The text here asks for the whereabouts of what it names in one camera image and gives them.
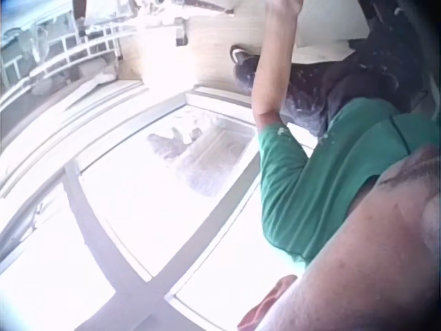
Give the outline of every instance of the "forearm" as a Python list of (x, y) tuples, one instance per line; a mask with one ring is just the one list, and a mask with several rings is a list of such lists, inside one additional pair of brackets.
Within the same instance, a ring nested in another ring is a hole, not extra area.
[(278, 113), (285, 100), (296, 35), (297, 14), (267, 6), (262, 52), (254, 80), (254, 116)]

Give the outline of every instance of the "green t-shirt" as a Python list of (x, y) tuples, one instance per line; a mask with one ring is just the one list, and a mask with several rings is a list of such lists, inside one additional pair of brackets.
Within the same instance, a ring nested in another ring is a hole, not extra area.
[(345, 220), (370, 178), (418, 148), (440, 145), (440, 129), (388, 102), (354, 99), (308, 159), (283, 124), (259, 134), (262, 225), (273, 246), (310, 263)]

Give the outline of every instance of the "t-shirt sleeve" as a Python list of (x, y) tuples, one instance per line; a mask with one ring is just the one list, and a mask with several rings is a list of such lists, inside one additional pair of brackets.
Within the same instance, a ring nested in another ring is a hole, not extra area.
[(265, 128), (259, 134), (262, 227), (265, 238), (278, 247), (286, 235), (281, 226), (292, 193), (308, 162), (308, 156), (289, 129), (283, 124)]

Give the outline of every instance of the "hand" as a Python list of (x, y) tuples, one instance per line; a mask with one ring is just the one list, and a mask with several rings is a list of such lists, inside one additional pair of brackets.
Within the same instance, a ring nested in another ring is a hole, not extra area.
[(297, 17), (303, 8), (303, 0), (266, 0), (267, 8), (281, 14)]

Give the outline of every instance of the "window frame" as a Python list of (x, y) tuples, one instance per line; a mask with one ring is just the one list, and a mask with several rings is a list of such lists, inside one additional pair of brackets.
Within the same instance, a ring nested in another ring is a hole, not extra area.
[[(10, 225), (11, 221), (18, 221), (25, 215), (30, 204), (32, 205), (30, 202), (38, 203), (43, 199), (44, 194), (52, 187), (54, 179), (57, 183), (62, 182), (81, 234), (100, 269), (116, 291), (115, 295), (77, 330), (134, 330), (149, 317), (162, 316), (161, 307), (170, 304), (165, 297), (170, 295), (172, 288), (176, 288), (176, 284), (187, 277), (189, 270), (195, 268), (198, 263), (203, 263), (205, 259), (201, 260), (201, 257), (210, 250), (209, 247), (213, 245), (215, 238), (219, 237), (219, 232), (225, 229), (229, 220), (237, 217), (243, 208), (241, 204), (246, 204), (249, 197), (243, 202), (244, 197), (249, 194), (250, 188), (256, 185), (260, 173), (256, 137), (243, 157), (245, 169), (232, 187), (163, 270), (149, 280), (149, 277), (142, 277), (142, 272), (136, 267), (133, 268), (133, 261), (127, 259), (118, 249), (95, 215), (81, 186), (81, 172), (96, 160), (143, 128), (183, 106), (202, 108), (254, 126), (251, 104), (244, 101), (246, 97), (204, 89), (195, 88), (174, 95), (153, 95), (152, 92), (144, 91), (124, 103), (118, 103), (113, 107), (110, 105), (99, 116), (82, 123), (81, 127), (68, 128), (71, 132), (65, 139), (53, 146), (47, 146), (45, 153), (30, 164), (14, 183), (7, 188), (1, 188), (0, 194), (5, 198), (6, 205), (10, 206), (0, 218), (0, 230), (3, 230), (2, 225)], [(13, 251), (15, 254), (11, 253), (12, 255), (0, 262), (0, 270), (2, 266), (6, 266), (6, 261), (13, 263), (11, 258), (17, 256), (20, 249), (18, 246)], [(194, 326), (194, 331), (202, 330), (200, 324), (196, 326), (197, 321), (189, 322), (189, 325)]]

